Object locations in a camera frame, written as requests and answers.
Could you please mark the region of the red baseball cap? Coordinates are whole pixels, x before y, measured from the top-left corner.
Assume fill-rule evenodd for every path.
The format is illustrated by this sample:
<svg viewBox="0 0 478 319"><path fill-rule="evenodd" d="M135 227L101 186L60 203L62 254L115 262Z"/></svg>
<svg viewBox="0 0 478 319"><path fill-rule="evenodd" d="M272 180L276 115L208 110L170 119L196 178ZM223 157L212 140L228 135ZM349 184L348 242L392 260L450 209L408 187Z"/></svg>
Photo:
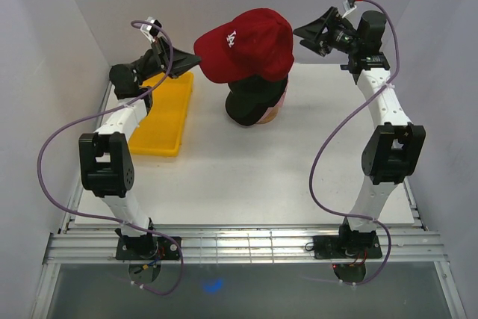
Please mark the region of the red baseball cap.
<svg viewBox="0 0 478 319"><path fill-rule="evenodd" d="M203 74L216 84L255 75L269 82L281 81L294 64L293 47L290 23L269 8L248 10L193 44Z"/></svg>

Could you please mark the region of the pink LA baseball cap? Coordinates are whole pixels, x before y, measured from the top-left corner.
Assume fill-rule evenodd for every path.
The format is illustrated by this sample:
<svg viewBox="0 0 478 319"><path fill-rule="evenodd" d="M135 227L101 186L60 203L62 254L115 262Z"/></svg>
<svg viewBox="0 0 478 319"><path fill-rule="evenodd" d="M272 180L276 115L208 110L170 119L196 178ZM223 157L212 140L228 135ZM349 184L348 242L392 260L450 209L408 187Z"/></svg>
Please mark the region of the pink LA baseball cap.
<svg viewBox="0 0 478 319"><path fill-rule="evenodd" d="M287 94L287 89L288 89L288 88L286 87L285 90L284 90L284 92L283 92L283 94L279 97L278 102L277 102L274 106L269 107L269 108L280 107L280 109L281 109L281 107L283 106L283 103L284 103L286 94Z"/></svg>

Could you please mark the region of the dark green NY cap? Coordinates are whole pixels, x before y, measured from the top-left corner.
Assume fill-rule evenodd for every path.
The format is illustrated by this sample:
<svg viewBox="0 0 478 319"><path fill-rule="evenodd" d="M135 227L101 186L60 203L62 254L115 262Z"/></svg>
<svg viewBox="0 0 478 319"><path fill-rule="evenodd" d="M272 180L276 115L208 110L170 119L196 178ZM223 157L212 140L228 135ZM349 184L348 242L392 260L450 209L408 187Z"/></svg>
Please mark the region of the dark green NY cap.
<svg viewBox="0 0 478 319"><path fill-rule="evenodd" d="M229 94L225 109L231 120L243 127L256 125L264 112L274 106L288 87L288 76L279 81L267 81L251 76L228 83Z"/></svg>

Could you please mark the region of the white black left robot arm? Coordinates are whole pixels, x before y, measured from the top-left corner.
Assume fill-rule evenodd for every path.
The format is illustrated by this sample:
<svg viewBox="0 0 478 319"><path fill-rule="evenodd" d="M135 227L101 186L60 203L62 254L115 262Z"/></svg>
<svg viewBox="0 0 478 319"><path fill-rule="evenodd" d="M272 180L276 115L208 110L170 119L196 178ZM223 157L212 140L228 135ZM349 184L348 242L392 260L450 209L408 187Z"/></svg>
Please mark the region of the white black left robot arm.
<svg viewBox="0 0 478 319"><path fill-rule="evenodd" d="M178 78L200 61L199 56L174 48L159 37L139 59L112 66L109 80L120 108L94 133L82 134L78 140L84 189L109 207L119 220L116 234L124 247L139 258L153 258L158 252L158 240L151 233L152 220L131 191L134 165L128 140L153 106L150 88L144 81L165 70L171 78Z"/></svg>

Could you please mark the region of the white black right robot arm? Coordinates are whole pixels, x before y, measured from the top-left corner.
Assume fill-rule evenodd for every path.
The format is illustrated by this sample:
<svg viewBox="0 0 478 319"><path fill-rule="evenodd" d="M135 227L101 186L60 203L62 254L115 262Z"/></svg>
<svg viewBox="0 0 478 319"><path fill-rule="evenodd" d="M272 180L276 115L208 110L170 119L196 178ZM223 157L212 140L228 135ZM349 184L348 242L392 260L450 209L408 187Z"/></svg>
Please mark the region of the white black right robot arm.
<svg viewBox="0 0 478 319"><path fill-rule="evenodd" d="M339 250L346 257L378 248L377 220L395 188L415 171L426 138L425 128L413 124L392 87L390 65L381 51L387 21L384 12L367 10L354 27L336 7L330 7L294 30L301 46L317 55L325 57L337 50L348 56L341 69L352 75L373 121L373 134L361 154L364 180L357 200L344 215L338 235L315 244L319 249Z"/></svg>

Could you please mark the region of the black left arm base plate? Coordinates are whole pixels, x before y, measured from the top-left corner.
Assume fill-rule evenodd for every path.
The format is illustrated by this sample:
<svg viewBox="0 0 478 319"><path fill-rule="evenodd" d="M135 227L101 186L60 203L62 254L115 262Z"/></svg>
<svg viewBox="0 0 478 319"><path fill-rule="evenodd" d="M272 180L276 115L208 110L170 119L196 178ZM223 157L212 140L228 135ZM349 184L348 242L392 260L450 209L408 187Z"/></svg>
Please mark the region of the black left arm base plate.
<svg viewBox="0 0 478 319"><path fill-rule="evenodd" d="M182 238L175 236L173 240L176 244L164 237L119 238L114 258L120 261L179 260Z"/></svg>

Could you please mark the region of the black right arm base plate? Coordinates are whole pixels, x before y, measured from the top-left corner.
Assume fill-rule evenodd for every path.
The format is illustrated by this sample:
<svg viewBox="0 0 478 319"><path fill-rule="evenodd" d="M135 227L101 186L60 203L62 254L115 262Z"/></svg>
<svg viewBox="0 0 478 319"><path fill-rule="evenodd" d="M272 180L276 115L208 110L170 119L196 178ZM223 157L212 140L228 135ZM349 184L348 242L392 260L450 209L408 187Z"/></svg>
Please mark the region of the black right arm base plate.
<svg viewBox="0 0 478 319"><path fill-rule="evenodd" d="M352 243L342 241L338 235L316 235L312 237L312 250L316 259L346 259L362 258L367 253L367 258L379 259L382 249L378 237L365 243Z"/></svg>

